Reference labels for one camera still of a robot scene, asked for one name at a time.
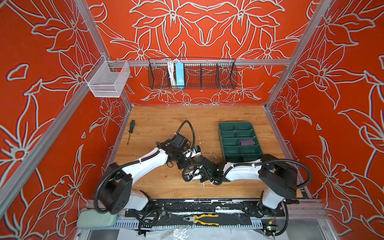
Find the wooden table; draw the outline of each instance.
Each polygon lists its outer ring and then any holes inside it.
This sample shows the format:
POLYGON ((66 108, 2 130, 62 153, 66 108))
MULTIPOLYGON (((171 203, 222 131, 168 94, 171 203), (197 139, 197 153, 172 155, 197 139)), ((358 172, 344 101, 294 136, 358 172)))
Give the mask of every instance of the wooden table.
MULTIPOLYGON (((278 158, 284 157, 261 106, 135 106, 115 162, 124 164, 147 154, 156 147, 156 142, 172 138, 184 120, 191 122, 196 136, 195 145, 200 145, 202 155, 216 163, 223 161, 218 124, 225 121, 250 121, 263 152, 278 158), (131 120, 135 120, 136 125, 127 145, 131 120)), ((192 141, 188 124, 184 125, 180 134, 192 141)), ((184 182, 181 170, 175 164, 173 168, 163 165, 152 170, 139 179, 132 189, 143 190, 152 198, 251 198, 259 197, 266 185, 255 180, 224 182, 220 186, 211 185, 209 181, 184 182)))

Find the screwdriver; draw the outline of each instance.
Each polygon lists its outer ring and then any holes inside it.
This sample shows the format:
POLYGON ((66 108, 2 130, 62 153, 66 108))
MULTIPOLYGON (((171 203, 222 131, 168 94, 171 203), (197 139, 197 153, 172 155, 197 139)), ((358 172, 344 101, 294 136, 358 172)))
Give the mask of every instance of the screwdriver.
POLYGON ((130 138, 131 138, 131 133, 133 133, 133 129, 134 129, 134 127, 135 127, 135 120, 132 120, 131 121, 131 124, 129 125, 129 137, 128 137, 128 142, 127 142, 127 145, 128 145, 128 143, 129 143, 129 140, 130 140, 130 138))

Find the floral wallpaper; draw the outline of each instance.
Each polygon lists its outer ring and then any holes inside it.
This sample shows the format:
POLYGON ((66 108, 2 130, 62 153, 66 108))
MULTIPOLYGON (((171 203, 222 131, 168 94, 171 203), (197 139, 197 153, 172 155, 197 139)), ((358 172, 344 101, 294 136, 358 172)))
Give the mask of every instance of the floral wallpaper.
MULTIPOLYGON (((1 1, 0 17, 1 187, 100 55, 73 0, 1 1)), ((0 219, 0 239, 73 237, 126 113, 121 98, 89 92, 0 219)))
POLYGON ((384 237, 383 15, 382 1, 334 0, 271 108, 342 239, 384 237))
MULTIPOLYGON (((319 0, 87 0, 114 60, 156 57, 284 59, 292 55, 319 0)), ((263 104, 283 66, 238 68, 232 90, 152 90, 145 67, 131 69, 135 105, 263 104)))

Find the green storage tray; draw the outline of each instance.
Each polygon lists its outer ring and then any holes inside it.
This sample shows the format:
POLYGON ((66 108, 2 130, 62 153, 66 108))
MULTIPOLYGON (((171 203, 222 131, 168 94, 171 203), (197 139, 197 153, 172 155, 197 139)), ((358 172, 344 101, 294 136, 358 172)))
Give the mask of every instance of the green storage tray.
POLYGON ((255 129, 250 122, 221 122, 218 134, 223 159, 227 162, 251 162, 263 155, 255 129), (253 146, 240 146, 239 140, 252 139, 253 146))

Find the pliers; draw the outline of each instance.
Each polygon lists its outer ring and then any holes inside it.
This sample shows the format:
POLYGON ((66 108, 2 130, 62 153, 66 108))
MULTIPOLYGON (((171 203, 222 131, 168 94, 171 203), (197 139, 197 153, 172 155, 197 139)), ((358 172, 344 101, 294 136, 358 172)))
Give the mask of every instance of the pliers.
POLYGON ((216 226, 219 226, 218 223, 208 223, 208 222, 202 222, 198 219, 202 218, 202 217, 218 217, 218 215, 212 215, 212 214, 203 214, 203 215, 200 215, 200 216, 197 216, 197 215, 194 215, 194 216, 188 216, 188 217, 183 217, 183 220, 185 221, 188 221, 188 222, 193 222, 193 223, 201 223, 202 225, 216 225, 216 226))

